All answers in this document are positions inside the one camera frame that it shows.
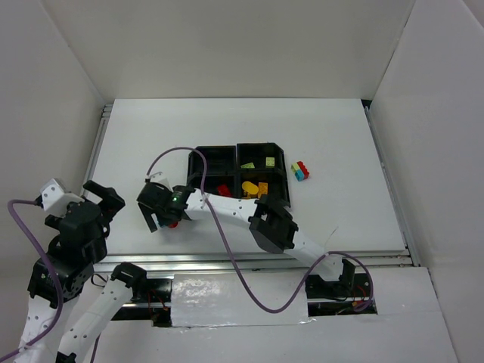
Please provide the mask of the yellow rounded lego brick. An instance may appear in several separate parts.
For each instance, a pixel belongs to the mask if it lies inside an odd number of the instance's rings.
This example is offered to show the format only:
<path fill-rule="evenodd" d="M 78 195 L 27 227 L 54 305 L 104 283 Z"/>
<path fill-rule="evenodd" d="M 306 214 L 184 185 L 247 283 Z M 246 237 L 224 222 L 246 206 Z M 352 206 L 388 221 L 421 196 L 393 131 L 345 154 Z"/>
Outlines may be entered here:
<path fill-rule="evenodd" d="M 259 194 L 259 186 L 251 181 L 244 181 L 241 184 L 244 199 L 257 198 Z"/>

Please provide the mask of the lime green lego plate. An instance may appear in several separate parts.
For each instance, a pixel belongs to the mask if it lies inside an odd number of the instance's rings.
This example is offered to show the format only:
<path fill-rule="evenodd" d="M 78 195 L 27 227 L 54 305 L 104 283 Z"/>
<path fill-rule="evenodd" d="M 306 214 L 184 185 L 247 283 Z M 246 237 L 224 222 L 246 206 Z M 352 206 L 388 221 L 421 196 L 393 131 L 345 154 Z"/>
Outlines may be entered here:
<path fill-rule="evenodd" d="M 275 158 L 274 157 L 266 157 L 265 158 L 265 167 L 266 168 L 275 167 Z"/>

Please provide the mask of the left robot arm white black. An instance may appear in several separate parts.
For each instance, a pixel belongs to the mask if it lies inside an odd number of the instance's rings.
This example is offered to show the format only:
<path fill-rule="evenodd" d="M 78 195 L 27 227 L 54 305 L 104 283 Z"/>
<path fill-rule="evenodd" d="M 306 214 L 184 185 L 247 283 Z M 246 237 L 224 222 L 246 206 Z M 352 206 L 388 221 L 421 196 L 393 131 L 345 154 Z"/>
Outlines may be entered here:
<path fill-rule="evenodd" d="M 33 205 L 43 209 L 45 224 L 57 231 L 48 249 L 39 245 L 16 213 L 18 200 L 8 202 L 8 211 L 40 255 L 27 288 L 28 312 L 15 362 L 82 362 L 124 304 L 150 296 L 147 272 L 122 262 L 91 307 L 74 325 L 67 324 L 95 264 L 107 255 L 110 223 L 125 206 L 113 188 L 93 181 L 84 188 L 99 202 L 68 191 L 56 178 L 41 187 Z"/>

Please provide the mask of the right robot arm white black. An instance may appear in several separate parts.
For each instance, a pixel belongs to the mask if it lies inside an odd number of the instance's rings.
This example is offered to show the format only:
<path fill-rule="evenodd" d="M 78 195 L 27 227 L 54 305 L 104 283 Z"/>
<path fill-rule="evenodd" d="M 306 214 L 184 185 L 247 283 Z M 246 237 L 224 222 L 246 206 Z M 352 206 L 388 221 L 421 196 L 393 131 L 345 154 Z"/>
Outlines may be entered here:
<path fill-rule="evenodd" d="M 204 220 L 210 217 L 247 228 L 259 249 L 284 254 L 312 269 L 328 289 L 352 288 L 354 265 L 341 255 L 333 255 L 306 237 L 292 215 L 274 197 L 236 199 L 207 194 L 200 189 L 177 185 L 169 189 L 156 182 L 146 182 L 137 202 L 150 231 L 181 220 Z"/>

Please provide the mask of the black four compartment tray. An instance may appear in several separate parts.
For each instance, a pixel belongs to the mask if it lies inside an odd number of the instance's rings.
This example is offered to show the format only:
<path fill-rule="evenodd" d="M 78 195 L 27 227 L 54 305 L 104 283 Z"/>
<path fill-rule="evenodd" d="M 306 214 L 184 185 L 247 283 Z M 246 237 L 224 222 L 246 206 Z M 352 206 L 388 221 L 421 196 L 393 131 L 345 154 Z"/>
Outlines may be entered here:
<path fill-rule="evenodd" d="M 268 194 L 291 207 L 284 150 L 276 143 L 198 146 L 197 150 L 188 157 L 187 185 L 217 195 L 216 187 L 227 185 L 232 197 L 240 198 L 243 182 L 267 182 Z M 275 158 L 275 167 L 265 167 L 266 157 Z M 242 169 L 245 163 L 254 163 L 255 169 Z"/>

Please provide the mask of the lime lego tile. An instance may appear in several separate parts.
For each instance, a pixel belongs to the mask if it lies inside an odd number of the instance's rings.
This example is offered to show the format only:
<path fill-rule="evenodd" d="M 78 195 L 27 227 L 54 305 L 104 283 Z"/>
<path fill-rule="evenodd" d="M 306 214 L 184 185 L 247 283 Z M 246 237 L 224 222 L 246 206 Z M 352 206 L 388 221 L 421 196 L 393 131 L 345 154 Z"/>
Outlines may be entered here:
<path fill-rule="evenodd" d="M 242 169 L 255 169 L 254 163 L 245 163 L 240 166 Z"/>

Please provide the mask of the orange flat lego plate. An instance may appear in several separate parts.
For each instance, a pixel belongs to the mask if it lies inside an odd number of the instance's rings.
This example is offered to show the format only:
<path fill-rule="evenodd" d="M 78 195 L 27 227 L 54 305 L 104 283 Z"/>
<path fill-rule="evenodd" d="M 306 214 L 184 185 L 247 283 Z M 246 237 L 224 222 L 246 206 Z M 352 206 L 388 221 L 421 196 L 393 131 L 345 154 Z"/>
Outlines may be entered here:
<path fill-rule="evenodd" d="M 260 182 L 258 183 L 258 198 L 262 195 L 268 194 L 268 183 L 267 182 Z"/>

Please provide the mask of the white foil covered board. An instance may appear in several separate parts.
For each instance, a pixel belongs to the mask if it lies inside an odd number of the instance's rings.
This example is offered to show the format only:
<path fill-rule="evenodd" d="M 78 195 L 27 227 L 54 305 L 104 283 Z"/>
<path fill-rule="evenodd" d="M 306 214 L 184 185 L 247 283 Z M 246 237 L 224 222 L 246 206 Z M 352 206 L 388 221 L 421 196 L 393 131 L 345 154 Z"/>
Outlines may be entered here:
<path fill-rule="evenodd" d="M 244 273 L 250 290 L 270 309 L 288 301 L 302 276 L 300 271 Z M 270 314 L 252 301 L 235 273 L 178 274 L 171 320 L 174 327 L 277 326 L 306 323 L 309 315 L 304 290 L 283 312 Z"/>

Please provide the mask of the red teal green lego stack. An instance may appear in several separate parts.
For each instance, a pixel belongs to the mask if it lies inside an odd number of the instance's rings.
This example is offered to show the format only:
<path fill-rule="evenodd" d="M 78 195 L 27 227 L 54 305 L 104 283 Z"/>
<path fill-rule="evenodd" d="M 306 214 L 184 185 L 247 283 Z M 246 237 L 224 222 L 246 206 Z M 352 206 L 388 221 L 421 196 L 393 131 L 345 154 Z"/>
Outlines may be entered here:
<path fill-rule="evenodd" d="M 298 182 L 302 182 L 310 176 L 306 165 L 302 161 L 292 163 L 290 168 Z"/>

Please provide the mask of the aluminium frame rail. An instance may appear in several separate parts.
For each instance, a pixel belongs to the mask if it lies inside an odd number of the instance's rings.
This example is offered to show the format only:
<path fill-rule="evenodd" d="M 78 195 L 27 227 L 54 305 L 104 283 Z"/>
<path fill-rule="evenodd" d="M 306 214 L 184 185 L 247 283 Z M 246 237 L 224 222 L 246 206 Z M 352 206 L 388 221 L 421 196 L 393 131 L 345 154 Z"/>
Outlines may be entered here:
<path fill-rule="evenodd" d="M 271 255 L 268 253 L 242 253 L 235 256 L 239 268 L 243 270 L 268 270 L 304 268 L 296 259 L 287 255 Z M 408 267 L 413 262 L 407 250 L 399 255 L 377 253 L 359 253 L 357 259 L 368 267 Z M 231 260 L 224 253 L 208 253 L 196 255 L 113 255 L 106 257 L 95 265 L 99 274 L 111 273 L 122 262 L 129 262 L 152 273 L 175 273 L 191 271 L 222 272 L 233 269 Z"/>

